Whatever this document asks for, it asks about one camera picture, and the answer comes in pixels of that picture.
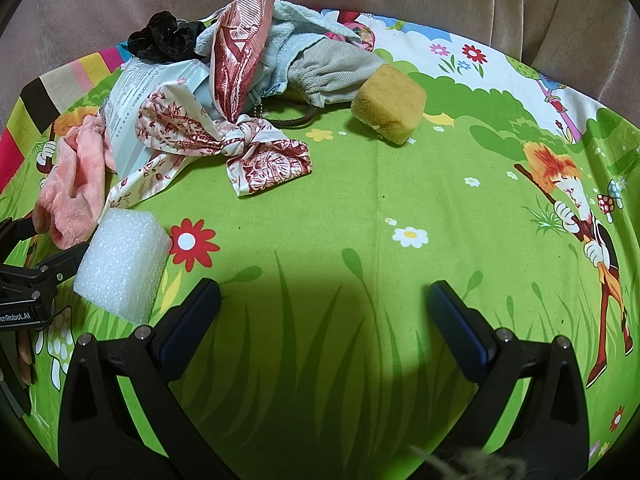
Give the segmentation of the person left hand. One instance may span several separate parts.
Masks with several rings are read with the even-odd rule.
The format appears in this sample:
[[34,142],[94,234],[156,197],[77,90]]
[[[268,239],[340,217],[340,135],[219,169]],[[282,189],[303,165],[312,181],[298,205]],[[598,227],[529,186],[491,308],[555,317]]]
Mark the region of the person left hand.
[[17,352],[17,369],[22,382],[31,385],[34,382],[32,374],[32,338],[28,330],[18,330],[15,333]]

